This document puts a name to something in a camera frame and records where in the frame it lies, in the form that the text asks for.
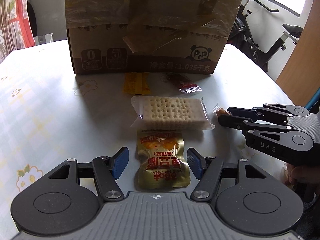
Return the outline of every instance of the cracker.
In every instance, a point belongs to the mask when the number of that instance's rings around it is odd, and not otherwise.
[[[142,121],[133,127],[153,130],[212,129],[200,99],[132,97],[132,105]]]

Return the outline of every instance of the yellow snack packet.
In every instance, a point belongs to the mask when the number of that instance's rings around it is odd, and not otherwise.
[[[138,132],[142,188],[186,187],[190,184],[188,163],[183,158],[184,142],[175,131]]]
[[[137,96],[150,94],[150,89],[147,83],[148,75],[149,73],[126,73],[122,92]]]

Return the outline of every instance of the table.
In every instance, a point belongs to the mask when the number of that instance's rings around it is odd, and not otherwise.
[[[203,98],[209,112],[217,103],[225,109],[292,105],[271,78],[232,45],[225,46],[214,74],[187,76],[202,88],[191,97]],[[10,215],[13,198],[68,158],[90,162],[126,146],[130,159],[117,183],[125,195],[140,190],[137,136],[130,128],[137,115],[131,95],[121,92],[123,83],[123,73],[75,75],[68,41],[14,51],[0,65],[0,239],[17,233]],[[148,84],[151,95],[183,96],[162,73],[150,73]],[[182,135],[185,158],[187,149],[194,147],[203,156],[220,155],[226,162],[251,159],[277,179],[283,178],[284,163],[247,148],[240,131],[217,124],[212,131]],[[173,191],[190,195],[198,183],[190,175],[188,187]],[[81,179],[81,185],[94,191],[92,179]]]

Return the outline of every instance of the blue tube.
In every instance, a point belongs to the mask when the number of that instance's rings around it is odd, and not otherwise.
[[[320,88],[317,90],[317,92],[314,94],[314,96],[311,98],[311,100],[306,104],[306,109],[310,110],[311,107],[318,102],[320,99]]]

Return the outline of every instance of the floral curtain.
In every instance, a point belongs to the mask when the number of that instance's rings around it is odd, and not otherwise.
[[[0,63],[12,51],[34,45],[27,0],[0,0]]]

